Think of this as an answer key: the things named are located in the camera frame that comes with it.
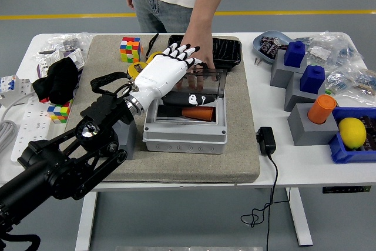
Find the person's left hand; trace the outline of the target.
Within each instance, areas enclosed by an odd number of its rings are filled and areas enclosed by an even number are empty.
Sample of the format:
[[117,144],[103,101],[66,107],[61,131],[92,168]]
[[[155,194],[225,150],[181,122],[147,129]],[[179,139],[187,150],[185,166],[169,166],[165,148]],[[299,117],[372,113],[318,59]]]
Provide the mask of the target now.
[[204,62],[209,69],[214,69],[213,62],[213,38],[212,33],[203,34],[189,34],[185,33],[182,39],[182,45],[191,44],[192,47],[199,47],[200,49],[192,54],[193,58],[199,59]]

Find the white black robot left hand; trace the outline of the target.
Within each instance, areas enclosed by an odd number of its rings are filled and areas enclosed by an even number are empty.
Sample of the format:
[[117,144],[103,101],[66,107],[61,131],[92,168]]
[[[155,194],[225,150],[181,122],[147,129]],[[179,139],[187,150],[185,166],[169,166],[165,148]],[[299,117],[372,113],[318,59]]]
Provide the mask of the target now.
[[189,44],[178,47],[173,43],[162,53],[157,54],[134,80],[134,87],[125,98],[132,114],[144,113],[153,100],[160,99],[170,92],[192,66],[202,63],[193,58],[198,46]]

